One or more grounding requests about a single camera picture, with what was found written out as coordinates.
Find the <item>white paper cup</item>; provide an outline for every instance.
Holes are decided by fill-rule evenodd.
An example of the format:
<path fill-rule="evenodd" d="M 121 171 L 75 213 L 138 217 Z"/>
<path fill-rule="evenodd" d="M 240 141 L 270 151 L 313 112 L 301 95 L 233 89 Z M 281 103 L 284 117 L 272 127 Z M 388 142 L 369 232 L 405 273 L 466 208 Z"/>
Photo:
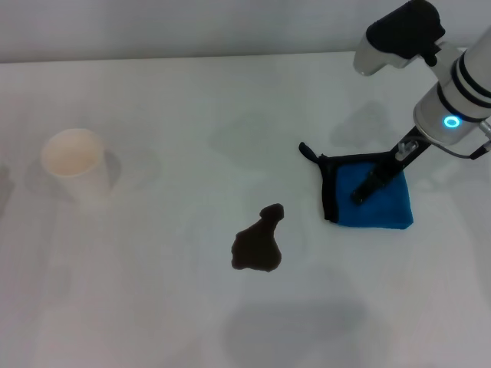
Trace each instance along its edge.
<path fill-rule="evenodd" d="M 94 132 L 68 129 L 56 134 L 44 145 L 41 164 L 82 207 L 99 207 L 107 201 L 104 145 Z"/>

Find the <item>brown liquid stain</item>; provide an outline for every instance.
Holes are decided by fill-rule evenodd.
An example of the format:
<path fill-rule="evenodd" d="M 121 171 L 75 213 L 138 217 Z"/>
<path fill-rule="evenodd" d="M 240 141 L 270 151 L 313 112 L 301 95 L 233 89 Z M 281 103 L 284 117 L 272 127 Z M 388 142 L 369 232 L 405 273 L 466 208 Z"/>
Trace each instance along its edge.
<path fill-rule="evenodd" d="M 279 203 L 262 209 L 261 219 L 253 226 L 236 235 L 232 245 L 232 267 L 236 270 L 251 268 L 252 270 L 271 272 L 282 261 L 275 240 L 275 229 L 285 217 L 283 206 Z"/>

